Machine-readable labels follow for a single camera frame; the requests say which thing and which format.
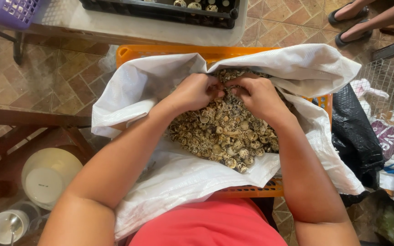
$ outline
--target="sandal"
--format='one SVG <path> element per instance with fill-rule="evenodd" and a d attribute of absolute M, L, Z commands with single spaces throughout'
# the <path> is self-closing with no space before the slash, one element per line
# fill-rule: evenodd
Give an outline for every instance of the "sandal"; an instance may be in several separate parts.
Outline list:
<path fill-rule="evenodd" d="M 366 21 L 368 21 L 368 19 L 364 19 L 364 20 L 358 22 L 357 24 L 360 24 L 360 23 L 363 23 L 363 22 L 366 22 Z M 373 33 L 372 30 L 365 31 L 365 32 L 363 33 L 363 36 L 360 37 L 359 39 L 355 39 L 355 40 L 352 40 L 352 41 L 349 41 L 349 42 L 345 42 L 345 41 L 342 40 L 342 34 L 345 33 L 345 32 L 347 32 L 349 29 L 350 29 L 350 28 L 346 29 L 345 31 L 340 32 L 339 34 L 337 34 L 337 36 L 335 36 L 335 44 L 336 44 L 338 47 L 341 48 L 341 47 L 344 47 L 344 46 L 346 46 L 346 45 L 348 45 L 348 44 L 350 44 L 350 43 L 353 43 L 353 42 L 358 42 L 358 41 L 362 41 L 362 40 L 364 40 L 364 39 L 369 39 L 369 38 L 372 36 L 372 33 Z"/>
<path fill-rule="evenodd" d="M 328 22 L 329 22 L 329 24 L 336 25 L 336 24 L 342 23 L 344 21 L 359 19 L 359 18 L 362 18 L 362 17 L 366 16 L 369 13 L 369 8 L 367 6 L 364 6 L 364 8 L 361 11 L 359 11 L 358 14 L 355 15 L 354 17 L 349 18 L 349 19 L 340 20 L 340 21 L 336 20 L 335 19 L 335 13 L 337 13 L 337 11 L 339 11 L 340 9 L 344 8 L 346 5 L 344 5 L 343 7 L 339 8 L 339 9 L 336 9 L 336 10 L 332 11 L 328 15 Z"/>

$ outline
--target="spoon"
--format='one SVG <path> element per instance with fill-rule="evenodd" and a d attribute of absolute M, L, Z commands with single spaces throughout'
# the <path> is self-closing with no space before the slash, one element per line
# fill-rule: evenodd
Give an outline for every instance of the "spoon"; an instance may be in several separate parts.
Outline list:
<path fill-rule="evenodd" d="M 10 245 L 13 246 L 14 240 L 14 232 L 16 232 L 19 227 L 21 226 L 21 220 L 17 215 L 11 214 L 9 217 L 10 220 L 10 231 L 11 231 L 11 243 Z"/>

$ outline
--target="purple plastic basket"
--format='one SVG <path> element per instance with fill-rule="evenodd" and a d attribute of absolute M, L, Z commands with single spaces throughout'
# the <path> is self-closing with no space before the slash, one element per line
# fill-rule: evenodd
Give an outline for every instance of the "purple plastic basket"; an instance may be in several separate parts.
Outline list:
<path fill-rule="evenodd" d="M 40 0 L 0 0 L 0 25 L 15 29 L 28 29 Z"/>

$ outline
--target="orange plastic crate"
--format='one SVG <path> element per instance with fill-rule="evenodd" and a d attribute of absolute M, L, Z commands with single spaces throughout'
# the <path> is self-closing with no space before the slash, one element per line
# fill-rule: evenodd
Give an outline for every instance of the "orange plastic crate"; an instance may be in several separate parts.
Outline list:
<path fill-rule="evenodd" d="M 163 45 L 121 45 L 117 49 L 117 68 L 132 59 L 161 56 L 170 54 L 199 53 L 208 64 L 222 59 L 237 56 L 250 55 L 262 51 L 279 49 L 278 47 L 206 47 L 206 46 L 163 46 Z M 332 94 L 317 98 L 318 106 L 325 109 L 331 121 L 332 115 Z M 282 179 L 272 178 L 265 187 L 255 187 L 251 185 L 229 187 L 216 191 L 212 197 L 217 198 L 241 198 L 241 197 L 282 197 L 284 189 Z"/>

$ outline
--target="foot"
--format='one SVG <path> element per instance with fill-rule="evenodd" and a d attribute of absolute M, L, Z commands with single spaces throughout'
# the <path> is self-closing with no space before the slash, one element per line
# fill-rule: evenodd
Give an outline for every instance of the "foot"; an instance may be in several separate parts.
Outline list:
<path fill-rule="evenodd" d="M 355 5 L 353 5 L 351 3 L 351 4 L 344 6 L 339 11 L 337 11 L 334 15 L 334 18 L 337 21 L 347 20 L 347 19 L 355 17 L 355 15 L 357 15 L 362 9 L 363 8 L 361 8 L 361 9 L 357 8 Z"/>
<path fill-rule="evenodd" d="M 364 23 L 359 23 L 359 24 L 357 24 L 357 25 L 351 27 L 349 30 L 345 31 L 345 32 L 342 34 L 342 36 L 340 37 L 340 39 L 341 39 L 343 42 L 350 42 L 350 41 L 357 40 L 357 39 L 361 38 L 361 37 L 363 36 L 363 33 L 365 32 L 365 31 L 363 30 L 363 24 L 365 24 L 365 23 L 366 23 L 366 22 L 364 22 Z"/>

